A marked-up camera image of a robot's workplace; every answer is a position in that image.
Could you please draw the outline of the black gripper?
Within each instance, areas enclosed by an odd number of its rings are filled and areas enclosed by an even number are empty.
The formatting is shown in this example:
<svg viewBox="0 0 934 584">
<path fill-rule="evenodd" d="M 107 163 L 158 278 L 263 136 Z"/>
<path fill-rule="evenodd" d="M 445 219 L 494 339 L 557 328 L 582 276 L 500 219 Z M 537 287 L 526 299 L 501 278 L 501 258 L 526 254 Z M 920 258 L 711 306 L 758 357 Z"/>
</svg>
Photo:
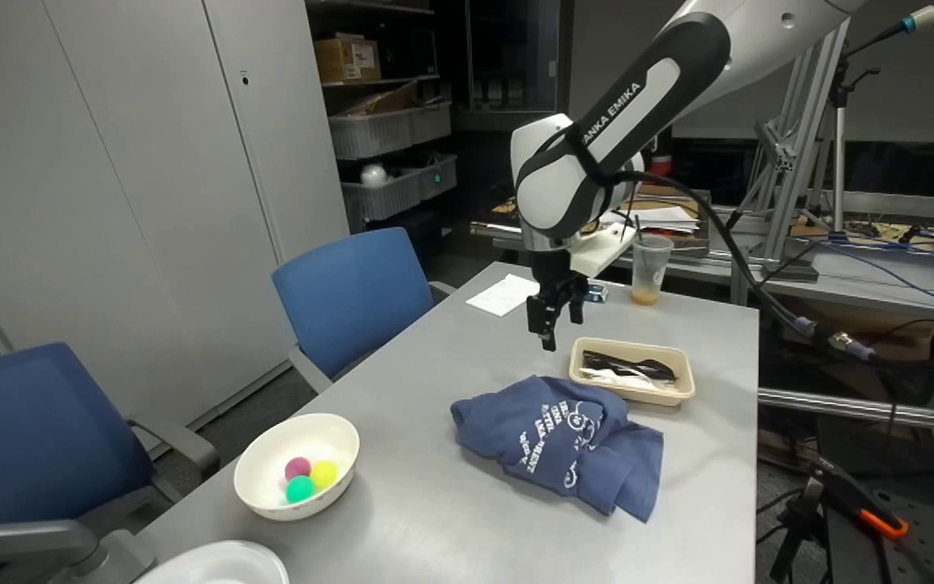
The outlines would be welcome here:
<svg viewBox="0 0 934 584">
<path fill-rule="evenodd" d="M 569 324 L 582 324 L 587 278 L 569 269 L 566 249 L 530 254 L 530 278 L 537 293 L 526 299 L 529 330 L 543 351 L 555 351 L 555 322 L 569 313 Z"/>
</svg>

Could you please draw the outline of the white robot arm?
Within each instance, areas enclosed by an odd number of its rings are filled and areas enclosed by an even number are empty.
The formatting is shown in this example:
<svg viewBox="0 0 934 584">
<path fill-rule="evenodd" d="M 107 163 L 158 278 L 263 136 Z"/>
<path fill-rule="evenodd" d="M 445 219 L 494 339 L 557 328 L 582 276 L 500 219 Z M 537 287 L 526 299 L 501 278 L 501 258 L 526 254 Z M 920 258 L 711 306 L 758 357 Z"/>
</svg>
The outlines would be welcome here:
<svg viewBox="0 0 934 584">
<path fill-rule="evenodd" d="M 526 322 L 543 351 L 560 309 L 582 322 L 587 276 L 569 266 L 566 240 L 611 208 L 627 163 L 678 116 L 770 75 L 862 3 L 685 0 L 587 114 L 549 114 L 512 129 L 512 198 L 537 281 Z"/>
</svg>

